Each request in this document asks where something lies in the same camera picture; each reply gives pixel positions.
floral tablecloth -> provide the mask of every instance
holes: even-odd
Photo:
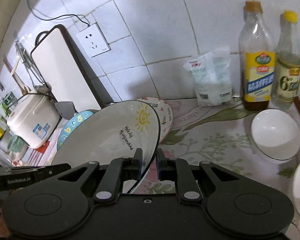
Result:
[[[196,99],[168,100],[173,111],[171,131],[160,144],[166,157],[178,157],[189,164],[210,161],[290,195],[291,177],[300,162],[276,164],[267,160],[250,139],[250,124],[256,112],[246,110],[239,101],[231,106],[201,108]],[[290,114],[300,125],[295,105]],[[172,181],[159,181],[152,163],[135,194],[162,194],[175,191]],[[300,221],[293,223],[300,230]]]

white rice cooker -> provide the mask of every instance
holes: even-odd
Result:
[[[7,125],[32,149],[41,147],[58,124],[60,115],[49,97],[29,94],[10,114]]]

tile wall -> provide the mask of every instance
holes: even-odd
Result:
[[[280,35],[280,14],[284,9],[298,13],[300,0],[260,0],[264,20],[275,41]],[[231,49],[233,86],[239,91],[238,37],[244,25],[245,0],[29,0],[41,17],[81,14],[90,24],[97,23],[111,51],[89,58],[76,39],[87,25],[77,18],[42,21],[35,18],[22,0],[11,19],[0,49],[0,82],[16,96],[20,91],[5,69],[2,58],[16,62],[13,41],[22,39],[31,51],[36,35],[63,24],[91,69],[92,83],[105,103],[141,97],[195,97],[191,74],[182,66],[191,57],[220,46]],[[17,73],[31,86],[23,65]],[[102,94],[106,90],[111,98]]]

cutting board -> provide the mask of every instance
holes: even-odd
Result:
[[[31,57],[58,102],[72,101],[78,112],[104,108],[63,25],[54,26]]]

silver screw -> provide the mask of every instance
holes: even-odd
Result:
[[[200,197],[200,194],[198,192],[195,191],[187,191],[184,194],[184,197],[187,199],[197,199],[198,197]]]
[[[109,191],[100,191],[96,194],[96,198],[98,199],[109,199],[112,194]]]

